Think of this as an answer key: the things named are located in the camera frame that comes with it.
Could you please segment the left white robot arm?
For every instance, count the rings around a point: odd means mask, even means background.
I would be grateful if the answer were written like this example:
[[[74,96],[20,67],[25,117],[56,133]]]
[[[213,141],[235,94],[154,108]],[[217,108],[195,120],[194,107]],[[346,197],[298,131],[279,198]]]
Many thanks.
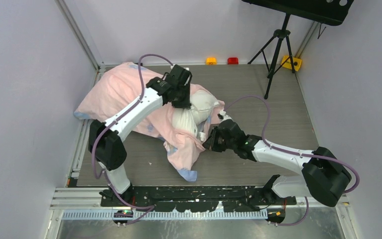
[[[127,206],[132,200],[131,182],[124,167],[125,139],[147,116],[168,103],[183,109],[190,107],[191,80],[188,68],[173,65],[162,77],[141,83],[141,93],[123,110],[105,122],[92,122],[89,135],[92,162],[102,167],[102,174],[114,191],[113,199],[120,206]]]

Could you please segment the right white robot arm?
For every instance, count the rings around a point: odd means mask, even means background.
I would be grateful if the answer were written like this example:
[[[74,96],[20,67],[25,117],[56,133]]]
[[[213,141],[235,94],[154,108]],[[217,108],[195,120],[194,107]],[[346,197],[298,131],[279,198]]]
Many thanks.
[[[213,126],[203,147],[214,152],[232,150],[242,159],[274,164],[296,173],[292,177],[274,175],[268,181],[264,199],[273,205],[295,196],[312,197],[334,207],[353,176],[349,167],[324,147],[312,151],[276,145],[261,136],[244,133],[231,119]]]

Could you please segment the white pillow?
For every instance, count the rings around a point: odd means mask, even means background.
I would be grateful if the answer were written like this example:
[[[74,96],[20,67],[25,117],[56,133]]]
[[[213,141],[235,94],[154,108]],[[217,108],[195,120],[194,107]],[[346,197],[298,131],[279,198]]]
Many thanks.
[[[204,126],[215,107],[220,106],[219,101],[209,92],[197,90],[190,96],[190,109],[174,108],[172,125],[175,129],[190,133],[196,138],[204,138]]]

